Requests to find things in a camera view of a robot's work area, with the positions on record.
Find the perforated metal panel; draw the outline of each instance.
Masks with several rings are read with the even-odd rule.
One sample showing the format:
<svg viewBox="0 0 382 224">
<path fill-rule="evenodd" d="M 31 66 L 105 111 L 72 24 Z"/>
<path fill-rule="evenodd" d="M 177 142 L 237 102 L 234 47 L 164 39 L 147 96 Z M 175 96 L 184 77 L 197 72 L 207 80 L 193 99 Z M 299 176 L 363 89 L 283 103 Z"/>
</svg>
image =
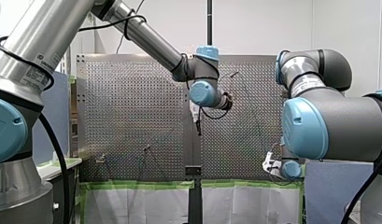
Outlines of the perforated metal panel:
<svg viewBox="0 0 382 224">
<path fill-rule="evenodd" d="M 203 178 L 268 178 L 262 162 L 272 144 L 279 142 L 283 104 L 275 83 L 275 57 L 226 56 L 219 70 L 219 86 L 233 95 L 233 108 L 223 119 L 203 120 Z"/>
<path fill-rule="evenodd" d="M 273 56 L 222 56 L 219 87 L 233 95 L 233 109 L 224 119 L 205 118 L 198 137 L 184 85 L 158 63 L 79 56 L 81 179 L 179 180 L 185 164 L 202 164 L 202 178 L 266 179 L 262 162 L 281 135 L 283 99 L 274 69 Z"/>
<path fill-rule="evenodd" d="M 183 179 L 182 84 L 130 55 L 80 56 L 78 73 L 82 179 Z"/>
</svg>

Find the white wall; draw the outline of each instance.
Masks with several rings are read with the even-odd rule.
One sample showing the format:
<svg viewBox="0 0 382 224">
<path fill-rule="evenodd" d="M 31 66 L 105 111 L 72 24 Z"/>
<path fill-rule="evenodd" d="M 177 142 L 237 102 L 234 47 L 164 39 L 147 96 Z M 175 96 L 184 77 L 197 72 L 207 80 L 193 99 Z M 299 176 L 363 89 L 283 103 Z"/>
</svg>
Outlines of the white wall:
<svg viewBox="0 0 382 224">
<path fill-rule="evenodd" d="M 0 0 L 0 36 L 12 33 L 32 2 L 33 0 Z M 83 26 L 93 25 L 92 17 L 83 23 Z M 79 33 L 74 38 L 71 43 L 71 71 L 65 71 L 68 75 L 76 73 L 76 56 L 80 53 L 94 53 L 94 32 Z"/>
<path fill-rule="evenodd" d="M 313 48 L 335 49 L 350 62 L 347 96 L 381 87 L 382 0 L 313 0 Z"/>
<path fill-rule="evenodd" d="M 138 3 L 126 1 L 134 8 Z M 278 54 L 312 46 L 310 0 L 216 0 L 213 10 L 214 45 L 221 54 Z M 206 0 L 146 0 L 139 14 L 180 52 L 206 44 Z M 100 30 L 96 52 L 115 53 L 119 41 L 115 28 Z M 120 53 L 143 51 L 124 40 Z"/>
</svg>

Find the electrical cable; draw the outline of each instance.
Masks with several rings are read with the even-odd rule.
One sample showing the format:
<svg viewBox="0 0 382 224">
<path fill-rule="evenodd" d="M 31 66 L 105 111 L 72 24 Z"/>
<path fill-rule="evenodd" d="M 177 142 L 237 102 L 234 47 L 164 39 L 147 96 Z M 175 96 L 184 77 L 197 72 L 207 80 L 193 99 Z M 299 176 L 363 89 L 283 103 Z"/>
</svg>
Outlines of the electrical cable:
<svg viewBox="0 0 382 224">
<path fill-rule="evenodd" d="M 380 102 L 382 102 L 382 96 L 381 95 L 370 94 L 370 95 L 366 95 L 366 96 L 372 97 L 372 98 L 380 100 Z M 377 164 L 377 166 L 375 167 L 372 174 L 368 177 L 368 179 L 365 181 L 365 183 L 362 185 L 362 187 L 359 189 L 359 191 L 356 193 L 356 195 L 354 195 L 353 199 L 351 200 L 351 202 L 348 206 L 348 209 L 346 210 L 346 212 L 342 218 L 341 224 L 347 224 L 349 217 L 350 217 L 350 214 L 353 211 L 354 206 L 356 205 L 357 201 L 362 196 L 362 194 L 369 188 L 369 186 L 372 184 L 372 182 L 374 182 L 374 180 L 376 179 L 376 177 L 379 175 L 379 173 L 381 171 L 382 171 L 382 160 L 380 160 L 380 162 Z"/>
<path fill-rule="evenodd" d="M 271 166 L 270 166 L 270 170 L 269 170 L 269 178 L 270 180 L 276 184 L 276 185 L 279 185 L 279 186 L 288 186 L 290 184 L 292 184 L 292 182 L 295 180 L 295 179 L 290 179 L 290 182 L 286 183 L 286 184 L 279 184 L 279 182 L 276 182 L 274 179 L 273 179 L 273 176 L 272 176 L 272 170 L 273 169 L 277 169 L 278 170 L 278 167 L 273 167 L 273 164 L 275 163 L 276 160 L 274 160 L 274 162 L 272 162 Z"/>
<path fill-rule="evenodd" d="M 205 112 L 205 110 L 204 110 L 202 107 L 200 107 L 200 108 L 201 108 L 203 114 L 204 114 L 206 117 L 208 117 L 209 119 L 223 119 L 223 118 L 229 113 L 229 110 L 226 110 L 225 113 L 223 113 L 221 116 L 218 116 L 218 117 L 212 117 L 211 115 L 207 114 L 207 113 Z"/>
<path fill-rule="evenodd" d="M 19 61 L 19 62 L 22 62 L 22 63 L 25 63 L 25 64 L 28 64 L 30 66 L 32 66 L 33 68 L 36 68 L 37 70 L 41 71 L 47 78 L 48 80 L 50 80 L 50 84 L 43 90 L 43 91 L 47 91 L 48 89 L 50 89 L 53 85 L 54 85 L 54 78 L 53 76 L 51 75 L 50 72 L 48 72 L 45 68 L 41 67 L 40 65 L 36 64 L 36 63 L 33 63 L 29 60 L 26 60 L 24 58 L 22 58 L 21 56 L 11 52 L 10 50 L 6 49 L 3 45 L 2 45 L 2 41 L 5 41 L 7 40 L 8 36 L 1 36 L 0 37 L 0 50 L 2 52 L 4 52 L 6 55 L 12 57 L 13 59 Z"/>
<path fill-rule="evenodd" d="M 280 146 L 280 144 L 279 144 L 279 143 L 274 143 L 274 144 L 272 144 L 270 151 L 273 152 L 276 146 Z M 288 185 L 292 184 L 292 182 L 295 180 L 294 178 L 293 178 L 293 179 L 290 179 L 290 182 L 288 182 L 288 183 L 286 183 L 286 184 L 279 184 L 278 182 L 276 182 L 276 181 L 273 179 L 273 176 L 272 176 L 272 170 L 273 170 L 273 169 L 277 169 L 277 170 L 279 169 L 279 168 L 276 167 L 276 166 L 273 167 L 273 164 L 275 164 L 275 162 L 276 162 L 276 160 L 274 160 L 274 161 L 272 162 L 272 164 L 270 165 L 270 170 L 269 170 L 269 178 L 270 178 L 270 180 L 271 180 L 274 184 L 279 185 L 279 186 L 288 186 Z"/>
<path fill-rule="evenodd" d="M 90 30 L 101 30 L 101 29 L 106 29 L 108 27 L 111 27 L 111 26 L 114 26 L 116 24 L 119 24 L 119 23 L 122 23 L 124 21 L 128 21 L 130 19 L 133 19 L 133 18 L 141 18 L 143 19 L 144 22 L 147 22 L 147 19 L 145 19 L 145 17 L 141 16 L 141 15 L 133 15 L 133 16 L 128 16 L 122 20 L 119 20 L 119 21 L 115 21 L 115 22 L 112 22 L 110 24 L 107 24 L 107 25 L 101 25 L 101 26 L 91 26 L 91 27 L 85 27 L 85 28 L 81 28 L 78 30 L 78 32 L 84 32 L 84 31 L 90 31 Z"/>
<path fill-rule="evenodd" d="M 69 224 L 69 221 L 70 221 L 70 214 L 69 214 L 70 192 L 69 191 L 70 190 L 69 190 L 69 176 L 68 176 L 68 170 L 65 164 L 64 154 L 60 147 L 59 141 L 57 140 L 56 135 L 54 134 L 53 129 L 51 128 L 48 120 L 42 113 L 39 115 L 39 120 L 41 121 L 43 127 L 48 133 L 48 136 L 50 138 L 51 143 L 53 144 L 54 151 L 56 152 L 57 158 L 60 163 L 60 169 L 63 175 L 63 189 L 64 189 L 64 224 L 67 224 L 67 223 Z"/>
<path fill-rule="evenodd" d="M 137 14 L 138 13 L 138 11 L 141 9 L 141 7 L 142 7 L 142 5 L 144 4 L 144 2 L 145 2 L 145 0 L 142 0 L 141 2 L 140 2 L 140 4 L 138 5 L 138 8 L 137 8 L 137 10 L 135 11 L 135 14 Z M 124 37 L 125 37 L 125 34 L 126 34 L 126 32 L 123 32 L 123 35 L 120 37 L 120 42 L 119 42 L 119 45 L 118 45 L 118 47 L 117 47 L 117 51 L 116 51 L 116 54 L 118 54 L 119 53 L 119 49 L 120 49 L 120 47 L 121 47 L 121 44 L 123 43 L 123 39 L 124 39 Z"/>
<path fill-rule="evenodd" d="M 78 168 L 75 169 L 74 171 L 74 191 L 73 191 L 73 198 L 72 198 L 72 203 L 71 203 L 71 209 L 69 212 L 69 222 L 74 218 L 74 210 L 75 210 L 75 203 L 76 203 L 76 198 L 77 198 L 77 189 L 78 189 Z"/>
<path fill-rule="evenodd" d="M 190 76 L 189 76 L 190 65 L 188 63 L 188 55 L 186 53 L 181 53 L 181 56 L 182 56 L 182 59 L 185 61 L 185 76 L 187 77 L 187 80 L 185 80 L 185 83 L 187 84 L 187 89 L 189 91 L 190 90 L 190 83 L 189 83 L 189 81 L 191 79 L 190 79 Z"/>
</svg>

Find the white fabric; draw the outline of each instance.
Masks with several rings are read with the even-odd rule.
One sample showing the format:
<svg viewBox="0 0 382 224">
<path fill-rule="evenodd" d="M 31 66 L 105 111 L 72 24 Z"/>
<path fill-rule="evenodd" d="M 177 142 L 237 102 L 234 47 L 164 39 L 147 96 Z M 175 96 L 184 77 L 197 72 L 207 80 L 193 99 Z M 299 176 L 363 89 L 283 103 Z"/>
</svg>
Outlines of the white fabric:
<svg viewBox="0 0 382 224">
<path fill-rule="evenodd" d="M 298 224 L 298 189 L 203 189 L 204 224 Z"/>
<path fill-rule="evenodd" d="M 188 189 L 101 189 L 86 195 L 86 224 L 183 224 Z"/>
</svg>

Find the black cable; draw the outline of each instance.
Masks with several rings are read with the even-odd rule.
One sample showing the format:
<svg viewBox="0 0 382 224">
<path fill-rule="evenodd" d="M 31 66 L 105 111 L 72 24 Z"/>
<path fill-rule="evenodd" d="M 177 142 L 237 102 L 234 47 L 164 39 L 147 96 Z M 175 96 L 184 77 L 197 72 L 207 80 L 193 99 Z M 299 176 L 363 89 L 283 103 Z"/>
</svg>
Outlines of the black cable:
<svg viewBox="0 0 382 224">
<path fill-rule="evenodd" d="M 273 170 L 273 169 L 277 169 L 277 170 L 278 170 L 278 167 L 273 167 L 273 164 L 275 163 L 275 161 L 276 161 L 276 160 L 274 160 L 274 161 L 272 162 L 272 164 L 270 165 L 270 170 L 269 170 L 269 178 L 270 178 L 270 180 L 271 180 L 274 184 L 279 185 L 279 186 L 288 186 L 288 185 L 292 184 L 292 182 L 295 180 L 294 178 L 293 178 L 293 179 L 290 179 L 290 182 L 285 183 L 285 184 L 279 184 L 278 182 L 276 182 L 276 181 L 273 179 L 273 176 L 272 176 L 272 170 Z"/>
<path fill-rule="evenodd" d="M 38 69 L 39 71 L 43 72 L 44 75 L 50 80 L 50 84 L 44 89 L 44 91 L 47 91 L 48 89 L 50 89 L 53 85 L 54 85 L 54 78 L 53 76 L 51 75 L 50 72 L 48 72 L 45 68 L 41 67 L 40 65 L 36 64 L 36 63 L 33 63 L 31 61 L 28 61 L 24 58 L 22 58 L 21 56 L 11 52 L 10 50 L 6 49 L 3 45 L 2 45 L 2 41 L 5 41 L 7 40 L 8 36 L 1 36 L 0 37 L 0 50 L 2 52 L 4 52 L 6 55 L 12 57 L 13 59 L 19 61 L 19 62 L 22 62 L 22 63 L 26 63 L 30 66 L 32 66 L 33 68 L 36 68 Z"/>
<path fill-rule="evenodd" d="M 187 84 L 187 89 L 188 91 L 190 90 L 190 84 L 189 84 L 189 81 L 191 80 L 190 76 L 189 76 L 189 72 L 190 72 L 190 65 L 188 63 L 188 55 L 186 53 L 181 53 L 181 56 L 182 56 L 182 59 L 181 60 L 184 60 L 185 61 L 185 76 L 187 77 L 187 80 L 185 80 L 186 84 Z"/>
<path fill-rule="evenodd" d="M 114 26 L 116 24 L 119 24 L 119 23 L 122 23 L 124 21 L 128 21 L 130 19 L 133 19 L 133 18 L 141 18 L 144 20 L 144 22 L 147 22 L 147 19 L 145 19 L 145 17 L 141 16 L 141 15 L 133 15 L 133 16 L 129 16 L 129 17 L 126 17 L 120 21 L 115 21 L 115 22 L 112 22 L 110 24 L 107 24 L 107 25 L 101 25 L 101 26 L 91 26 L 91 27 L 85 27 L 85 28 L 81 28 L 78 30 L 78 32 L 83 32 L 83 31 L 90 31 L 90 30 L 100 30 L 100 29 L 105 29 L 105 28 L 108 28 L 108 27 L 111 27 L 111 26 Z"/>
<path fill-rule="evenodd" d="M 78 175 L 78 169 L 75 169 L 74 171 L 74 192 L 72 194 L 73 198 L 72 198 L 72 204 L 71 204 L 71 210 L 69 212 L 69 222 L 71 222 L 71 220 L 74 218 L 74 210 L 75 210 L 75 203 L 77 202 L 76 201 L 76 198 L 77 198 L 77 189 L 78 189 L 78 178 L 77 178 L 77 175 Z"/>
<path fill-rule="evenodd" d="M 60 147 L 60 144 L 59 144 L 59 141 L 57 140 L 56 138 L 56 135 L 54 134 L 54 131 L 53 129 L 51 128 L 48 120 L 46 119 L 46 117 L 41 113 L 39 115 L 39 120 L 41 121 L 43 127 L 45 128 L 46 132 L 48 133 L 48 136 L 50 138 L 50 141 L 51 143 L 53 144 L 53 147 L 54 147 L 54 151 L 56 152 L 57 154 L 57 159 L 59 159 L 59 163 L 60 163 L 60 168 L 62 170 L 62 175 L 63 175 L 63 188 L 64 188 L 64 224 L 69 224 L 69 221 L 70 221 L 70 214 L 69 214 L 69 210 L 70 210 L 70 206 L 69 206 L 69 195 L 70 195 L 70 192 L 69 192 L 69 177 L 68 177 L 68 170 L 66 168 L 66 164 L 65 164 L 65 158 L 64 158 L 64 154 L 62 152 L 62 149 Z"/>
<path fill-rule="evenodd" d="M 197 120 L 196 120 L 196 131 L 197 135 L 202 136 L 202 126 L 200 121 L 200 114 L 202 114 L 202 107 L 199 106 L 199 113 L 197 114 Z"/>
<path fill-rule="evenodd" d="M 135 11 L 135 14 L 138 13 L 138 11 L 140 10 L 140 8 L 141 8 L 142 5 L 144 4 L 144 2 L 145 2 L 145 0 L 142 0 L 142 1 L 140 2 L 140 4 L 138 5 L 137 10 Z M 123 43 L 123 38 L 125 37 L 125 34 L 127 34 L 126 31 L 127 31 L 127 23 L 128 23 L 128 22 L 129 22 L 129 21 L 126 22 L 126 26 L 125 26 L 125 28 L 124 28 L 123 35 L 120 37 L 120 42 L 119 42 L 119 45 L 118 45 L 118 47 L 117 47 L 116 54 L 118 54 L 118 52 L 119 52 L 119 49 L 120 49 L 120 47 L 121 47 L 121 44 Z"/>
<path fill-rule="evenodd" d="M 370 94 L 367 96 L 372 97 L 372 98 L 382 102 L 382 96 L 381 95 Z M 350 214 L 353 211 L 354 206 L 356 205 L 357 201 L 362 196 L 362 194 L 369 188 L 369 186 L 372 184 L 372 182 L 374 182 L 374 180 L 376 179 L 376 177 L 379 175 L 379 173 L 381 171 L 382 171 L 382 160 L 380 160 L 380 162 L 377 164 L 377 166 L 375 167 L 372 174 L 368 177 L 368 179 L 365 181 L 365 183 L 362 185 L 362 187 L 359 189 L 359 191 L 356 193 L 356 195 L 354 195 L 353 199 L 351 200 L 351 202 L 348 206 L 348 209 L 346 210 L 346 212 L 342 218 L 341 224 L 347 224 L 348 219 L 350 217 Z"/>
<path fill-rule="evenodd" d="M 225 111 L 225 113 L 223 113 L 223 114 L 222 114 L 221 116 L 219 116 L 219 117 L 212 117 L 211 115 L 207 114 L 207 113 L 205 112 L 205 110 L 204 110 L 202 107 L 200 107 L 200 108 L 201 108 L 203 114 L 204 114 L 206 117 L 208 117 L 209 119 L 222 119 L 222 118 L 224 118 L 224 117 L 229 113 L 229 110 L 227 110 L 227 111 Z"/>
<path fill-rule="evenodd" d="M 145 0 L 142 0 L 142 1 L 140 2 L 140 4 L 138 5 L 138 8 L 137 8 L 137 10 L 135 11 L 135 13 L 138 13 L 138 11 L 141 9 L 141 7 L 142 7 L 142 5 L 144 4 L 144 2 L 145 2 Z"/>
</svg>

